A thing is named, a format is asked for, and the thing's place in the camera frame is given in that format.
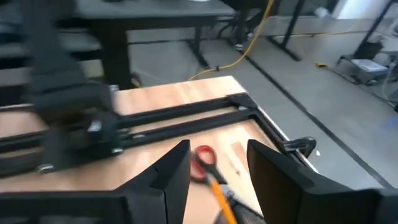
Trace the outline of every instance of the black chair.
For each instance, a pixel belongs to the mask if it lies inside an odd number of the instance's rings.
[[[235,44],[241,47],[246,39],[246,32],[259,25],[262,15],[267,7],[268,0],[222,0],[225,4],[231,6],[236,11],[236,16],[225,25],[219,32],[217,38],[221,38],[222,32],[229,27],[235,29]],[[279,8],[280,0],[275,0],[272,6],[271,15],[275,15]],[[260,9],[261,12],[254,15],[249,21],[248,17],[252,9]]]

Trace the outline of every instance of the concrete floor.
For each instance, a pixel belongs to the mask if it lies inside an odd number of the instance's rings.
[[[296,31],[341,32],[353,27],[352,31],[364,31],[369,28],[371,22],[372,20],[338,23],[315,21],[312,23],[313,26],[308,26],[308,21],[300,20]],[[281,18],[267,21],[266,31],[282,34],[283,28],[278,25],[280,23],[284,23]],[[131,32],[130,41],[157,40],[160,36],[163,39],[177,40],[190,38],[192,32],[187,29],[134,31]],[[398,114],[370,94],[313,65],[315,59],[317,62],[334,65],[341,54],[352,53],[363,36],[364,33],[323,35],[314,38],[294,37],[289,47],[303,57],[301,62],[293,61],[261,37],[250,57],[368,166],[392,186],[398,187],[398,176],[394,175],[398,158],[398,151],[395,150],[398,143],[398,127],[395,121],[398,120]],[[398,47],[398,41],[389,39],[389,50],[394,46]],[[181,82],[201,69],[185,42],[132,44],[130,49],[132,69],[142,74],[144,86]],[[240,54],[223,40],[204,41],[202,51],[213,67],[231,63],[240,57]],[[101,73],[98,61],[83,64],[87,73]],[[24,72],[24,69],[3,70],[0,75],[8,77],[7,81],[3,81],[2,78],[3,83],[14,83],[17,74]],[[232,69],[205,74],[199,78],[223,75],[234,76],[289,138],[313,136],[318,141],[317,152],[310,156],[310,162],[321,174],[353,189],[382,187],[363,166],[326,135],[247,60],[243,60]]]

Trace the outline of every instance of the scissors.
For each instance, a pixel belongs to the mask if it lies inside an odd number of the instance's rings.
[[[210,186],[220,207],[223,209],[228,224],[237,224],[220,184],[226,185],[226,180],[217,169],[217,157],[210,146],[199,146],[191,157],[191,179],[199,184]]]

